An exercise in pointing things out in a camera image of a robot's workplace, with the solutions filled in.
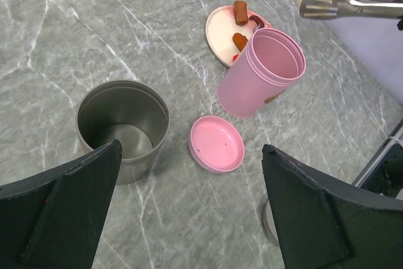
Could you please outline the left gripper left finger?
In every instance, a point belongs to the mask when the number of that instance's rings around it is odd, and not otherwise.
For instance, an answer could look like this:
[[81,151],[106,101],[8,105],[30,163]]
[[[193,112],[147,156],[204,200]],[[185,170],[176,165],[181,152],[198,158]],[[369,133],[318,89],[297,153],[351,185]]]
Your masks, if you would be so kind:
[[113,140],[1,186],[1,268],[91,268],[121,161]]

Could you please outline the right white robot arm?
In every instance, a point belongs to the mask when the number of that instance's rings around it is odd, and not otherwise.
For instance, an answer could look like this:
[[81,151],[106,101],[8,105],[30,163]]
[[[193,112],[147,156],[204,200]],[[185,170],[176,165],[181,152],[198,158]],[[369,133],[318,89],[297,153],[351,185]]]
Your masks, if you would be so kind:
[[402,146],[394,144],[381,158],[362,189],[396,198],[402,190]]

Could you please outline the metal food tongs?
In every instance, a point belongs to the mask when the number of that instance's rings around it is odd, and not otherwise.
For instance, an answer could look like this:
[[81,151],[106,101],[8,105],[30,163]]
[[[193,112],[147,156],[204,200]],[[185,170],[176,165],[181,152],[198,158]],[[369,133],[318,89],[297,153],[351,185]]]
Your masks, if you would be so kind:
[[302,0],[301,17],[333,20],[344,17],[402,19],[402,0]]

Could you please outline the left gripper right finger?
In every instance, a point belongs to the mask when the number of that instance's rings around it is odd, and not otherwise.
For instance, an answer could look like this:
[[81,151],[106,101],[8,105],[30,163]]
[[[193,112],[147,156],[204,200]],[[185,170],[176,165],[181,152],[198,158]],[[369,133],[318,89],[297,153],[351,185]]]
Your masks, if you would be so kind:
[[262,153],[285,268],[402,268],[402,201],[347,184],[273,145]]

